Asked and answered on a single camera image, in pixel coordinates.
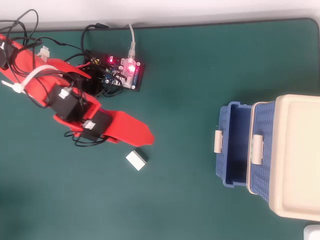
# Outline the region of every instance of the black connector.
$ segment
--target black connector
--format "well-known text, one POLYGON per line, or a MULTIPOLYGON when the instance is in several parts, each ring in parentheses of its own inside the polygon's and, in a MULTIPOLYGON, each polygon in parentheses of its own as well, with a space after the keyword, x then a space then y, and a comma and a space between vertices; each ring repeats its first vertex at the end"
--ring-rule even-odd
POLYGON ((111 122, 112 117, 109 114, 98 110, 92 119, 83 124, 83 132, 80 137, 95 142, 102 137, 111 122))
POLYGON ((104 25, 102 23, 96 23, 95 28, 96 29, 109 29, 110 27, 108 27, 107 25, 104 25))
MULTIPOLYGON (((14 52, 16 48, 14 46, 12 46, 12 44, 8 44, 7 46, 7 50, 8 50, 8 59, 10 59, 12 53, 14 52)), ((3 70, 7 70, 8 69, 8 64, 7 64, 7 59, 6 59, 6 55, 5 55, 5 41, 0 39, 0 68, 2 68, 3 70)))
POLYGON ((48 97, 48 105, 66 122, 81 121, 89 108, 88 103, 75 94, 72 88, 66 89, 56 84, 48 97))

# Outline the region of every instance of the green table surface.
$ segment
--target green table surface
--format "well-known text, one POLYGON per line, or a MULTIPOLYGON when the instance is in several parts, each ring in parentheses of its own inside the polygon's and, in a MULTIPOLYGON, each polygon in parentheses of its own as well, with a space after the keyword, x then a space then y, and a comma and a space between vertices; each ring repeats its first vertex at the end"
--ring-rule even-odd
MULTIPOLYGON (((81 32, 35 36, 79 46, 81 32)), ((139 172, 126 160, 134 147, 75 147, 51 109, 0 87, 0 239, 302 240, 308 221, 277 216, 245 187, 223 186, 213 133, 231 101, 319 94, 318 25, 301 18, 140 28, 135 37, 136 57, 146 63, 140 92, 101 103, 153 132, 139 172)), ((78 52, 44 42, 52 58, 78 52)), ((88 48, 118 56, 130 42, 128 29, 85 38, 88 48)))

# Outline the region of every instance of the small white cube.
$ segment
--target small white cube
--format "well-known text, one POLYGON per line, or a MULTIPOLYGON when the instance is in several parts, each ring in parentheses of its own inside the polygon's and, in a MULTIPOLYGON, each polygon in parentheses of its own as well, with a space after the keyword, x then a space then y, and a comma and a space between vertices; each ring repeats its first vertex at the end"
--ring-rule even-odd
POLYGON ((320 225, 309 225, 303 231, 304 240, 319 240, 320 239, 320 225))
POLYGON ((146 165, 146 161, 135 151, 129 153, 126 156, 126 159, 139 171, 142 169, 144 165, 146 165))

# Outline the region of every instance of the red led light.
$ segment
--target red led light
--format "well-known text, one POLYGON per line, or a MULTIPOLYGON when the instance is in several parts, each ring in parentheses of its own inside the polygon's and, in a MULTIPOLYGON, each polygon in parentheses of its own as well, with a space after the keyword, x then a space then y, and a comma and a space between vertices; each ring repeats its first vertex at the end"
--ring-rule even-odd
POLYGON ((136 67, 134 65, 130 65, 130 66, 128 66, 128 69, 130 72, 133 73, 136 70, 136 67))

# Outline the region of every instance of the beige lid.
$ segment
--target beige lid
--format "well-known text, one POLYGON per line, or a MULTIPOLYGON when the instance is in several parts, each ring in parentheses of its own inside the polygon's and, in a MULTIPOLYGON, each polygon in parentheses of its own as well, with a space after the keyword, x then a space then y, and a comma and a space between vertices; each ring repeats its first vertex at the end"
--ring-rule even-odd
POLYGON ((275 101, 269 207, 282 217, 320 221, 320 97, 275 101))

